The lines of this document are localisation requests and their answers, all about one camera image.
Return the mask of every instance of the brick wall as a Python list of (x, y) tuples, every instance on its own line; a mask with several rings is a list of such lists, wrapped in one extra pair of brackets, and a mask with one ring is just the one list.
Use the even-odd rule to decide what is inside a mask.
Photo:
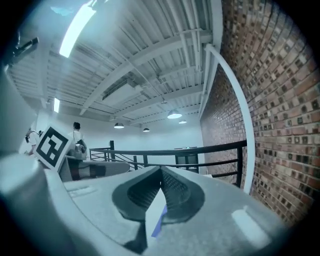
[[(305, 216), (320, 189), (320, 72), (304, 36), (273, 2), (223, 0), (222, 8), (221, 54), (242, 87), (254, 129), (250, 194), (290, 225)], [(220, 67), (201, 127), (205, 146), (246, 137), (237, 98)], [(234, 156), (220, 152), (205, 159)], [(234, 168), (228, 164), (209, 171)]]

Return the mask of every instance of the person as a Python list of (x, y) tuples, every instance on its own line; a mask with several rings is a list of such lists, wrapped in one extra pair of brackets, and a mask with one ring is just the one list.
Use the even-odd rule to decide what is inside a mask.
[(29, 128), (29, 130), (27, 131), (26, 136), (28, 137), (28, 143), (31, 144), (31, 149), (30, 151), (26, 151), (25, 153), (26, 155), (31, 156), (34, 154), (36, 145), (40, 141), (40, 136), (35, 130), (31, 130), (31, 128)]
[(80, 140), (84, 141), (84, 135), (80, 132), (80, 123), (73, 123), (73, 132), (68, 134), (71, 138), (73, 138), (74, 142), (77, 144)]

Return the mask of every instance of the white pole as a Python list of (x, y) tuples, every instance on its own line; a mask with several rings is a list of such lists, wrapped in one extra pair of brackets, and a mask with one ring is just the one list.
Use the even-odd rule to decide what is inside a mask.
[[(171, 9), (174, 21), (176, 23), (176, 26), (177, 26), (179, 32), (182, 32), (184, 29), (182, 27), (182, 24), (181, 24), (181, 21), (179, 19), (179, 15), (178, 15), (177, 9), (176, 9), (176, 7), (175, 7), (175, 5), (173, 3), (173, 0), (168, 0), (168, 5), (169, 5), (169, 7)], [(188, 68), (190, 68), (190, 57), (189, 57), (188, 48), (187, 48), (186, 35), (184, 33), (180, 33), (180, 38), (181, 38), (181, 41), (182, 41), (182, 48), (183, 48), (183, 52), (184, 52), (184, 55), (185, 55), (186, 66)]]
[(247, 100), (234, 72), (232, 71), (228, 63), (225, 61), (225, 59), (220, 55), (220, 53), (217, 52), (217, 50), (210, 43), (206, 45), (205, 50), (207, 52), (210, 51), (223, 68), (226, 76), (229, 78), (229, 81), (232, 85), (232, 88), (240, 105), (247, 143), (246, 176), (243, 191), (249, 194), (254, 178), (256, 149), (254, 127), (252, 124)]
[[(199, 16), (198, 16), (198, 10), (197, 10), (197, 5), (196, 5), (196, 0), (191, 0), (191, 4), (192, 4), (192, 9), (194, 12), (194, 18), (195, 18), (195, 27), (197, 29), (200, 28), (200, 21), (199, 21)], [(198, 54), (199, 54), (199, 60), (200, 60), (200, 69), (201, 69), (201, 53), (202, 53), (202, 49), (201, 49), (201, 42), (200, 42), (200, 31), (196, 32), (196, 36), (197, 36), (197, 41), (198, 41)]]
[(192, 36), (193, 51), (194, 51), (194, 58), (195, 58), (195, 67), (196, 67), (196, 70), (200, 70), (200, 56), (198, 53), (197, 33), (196, 31), (194, 31), (194, 29), (196, 28), (195, 20), (192, 15), (192, 10), (189, 5), (189, 0), (183, 0), (183, 5), (184, 5), (187, 19), (189, 20), (190, 29), (193, 30), (191, 32), (191, 36)]
[(207, 94), (207, 88), (208, 88), (208, 77), (209, 77), (209, 66), (210, 66), (210, 58), (211, 54), (210, 51), (205, 51), (205, 67), (204, 67), (204, 81), (203, 81), (203, 89), (201, 94), (201, 104), (199, 108), (199, 117), (202, 113), (202, 108), (204, 108), (204, 101), (205, 101), (205, 95)]

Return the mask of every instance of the metal railing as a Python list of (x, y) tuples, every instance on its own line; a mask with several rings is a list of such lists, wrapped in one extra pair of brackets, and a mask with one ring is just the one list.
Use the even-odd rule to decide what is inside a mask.
[[(191, 167), (207, 167), (207, 166), (217, 166), (217, 165), (225, 165), (230, 163), (237, 163), (237, 171), (220, 173), (220, 174), (212, 174), (213, 178), (226, 177), (236, 175), (236, 183), (235, 185), (240, 188), (241, 179), (243, 173), (243, 147), (247, 146), (246, 140), (241, 140), (237, 142), (232, 142), (228, 144), (220, 144), (214, 146), (204, 146), (204, 147), (196, 147), (196, 148), (188, 148), (188, 149), (179, 149), (179, 150), (114, 150), (114, 143), (110, 141), (110, 147), (106, 148), (90, 148), (90, 159), (103, 159), (104, 161), (111, 162), (126, 162), (130, 164), (135, 170), (141, 167), (148, 166), (168, 166), (168, 167), (176, 167), (176, 168), (191, 168)], [(206, 154), (206, 153), (214, 153), (220, 151), (234, 150), (237, 149), (237, 158), (225, 161), (217, 161), (217, 162), (207, 162), (207, 163), (191, 163), (191, 164), (163, 164), (163, 163), (149, 163), (148, 156), (176, 156), (176, 157), (186, 157), (190, 155), (198, 155), (198, 154)], [(133, 160), (124, 155), (133, 156)], [(143, 156), (143, 162), (137, 161), (137, 156)]]

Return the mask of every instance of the white wall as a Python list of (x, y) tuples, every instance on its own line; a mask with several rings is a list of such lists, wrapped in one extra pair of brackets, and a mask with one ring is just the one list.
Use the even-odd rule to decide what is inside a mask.
[[(30, 128), (31, 128), (31, 130), (36, 130), (36, 124), (37, 124), (37, 120), (35, 120), (31, 125), (30, 125)], [(30, 146), (30, 144), (28, 144), (27, 142), (26, 142), (26, 139), (25, 138), (23, 138), (23, 141), (22, 141), (22, 143), (21, 143), (21, 145), (20, 145), (20, 148), (19, 148), (19, 153), (20, 154), (23, 154), (24, 152), (26, 152), (26, 151), (30, 151), (30, 149), (31, 149), (31, 146)]]
[[(44, 131), (48, 125), (57, 125), (66, 134), (73, 131), (73, 123), (81, 125), (85, 143), (90, 148), (106, 148), (109, 141), (114, 141), (116, 150), (173, 150), (184, 147), (203, 147), (200, 123), (194, 117), (188, 117), (187, 123), (178, 124), (178, 120), (167, 119), (150, 123), (150, 132), (142, 132), (143, 128), (125, 126), (115, 129), (114, 123), (98, 121), (80, 116), (66, 115), (40, 110), (35, 130)], [(203, 154), (198, 156), (199, 163), (204, 163)], [(149, 156), (149, 163), (175, 164), (174, 156)]]

